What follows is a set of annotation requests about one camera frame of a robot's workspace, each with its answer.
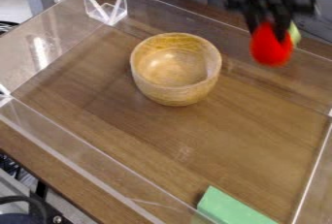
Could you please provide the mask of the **red plush fruit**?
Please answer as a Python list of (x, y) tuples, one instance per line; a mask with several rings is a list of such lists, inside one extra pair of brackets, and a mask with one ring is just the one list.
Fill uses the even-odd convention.
[(301, 39), (297, 25), (290, 22), (283, 40), (278, 42), (271, 30), (271, 23), (264, 21), (251, 35), (248, 49), (252, 59), (264, 66), (283, 66)]

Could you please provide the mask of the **black table bracket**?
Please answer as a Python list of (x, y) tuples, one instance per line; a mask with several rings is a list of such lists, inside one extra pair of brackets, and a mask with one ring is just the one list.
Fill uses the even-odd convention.
[(37, 201), (41, 205), (41, 209), (45, 211), (45, 219), (42, 224), (73, 224), (62, 215), (60, 210), (46, 202), (48, 186), (41, 182), (36, 182), (36, 187), (29, 197)]

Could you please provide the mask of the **green foam block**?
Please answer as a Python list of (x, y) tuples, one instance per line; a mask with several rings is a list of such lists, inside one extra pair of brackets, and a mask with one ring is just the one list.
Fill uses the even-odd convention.
[(214, 186), (207, 187), (196, 210), (216, 224), (278, 224)]

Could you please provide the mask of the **light wooden bowl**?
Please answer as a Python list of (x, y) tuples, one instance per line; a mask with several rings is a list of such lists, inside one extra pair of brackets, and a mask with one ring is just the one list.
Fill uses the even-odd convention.
[(180, 32), (143, 39), (129, 55), (135, 85), (143, 95), (164, 106), (188, 106), (212, 90), (222, 56), (210, 41)]

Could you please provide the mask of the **clear acrylic enclosure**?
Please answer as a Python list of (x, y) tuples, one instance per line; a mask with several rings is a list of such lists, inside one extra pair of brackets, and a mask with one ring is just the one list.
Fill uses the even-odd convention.
[[(137, 43), (180, 32), (222, 56), (188, 106), (137, 89)], [(0, 37), (0, 151), (100, 224), (215, 224), (208, 186), (278, 224), (332, 224), (332, 59), (268, 68), (248, 35), (159, 0), (62, 0)]]

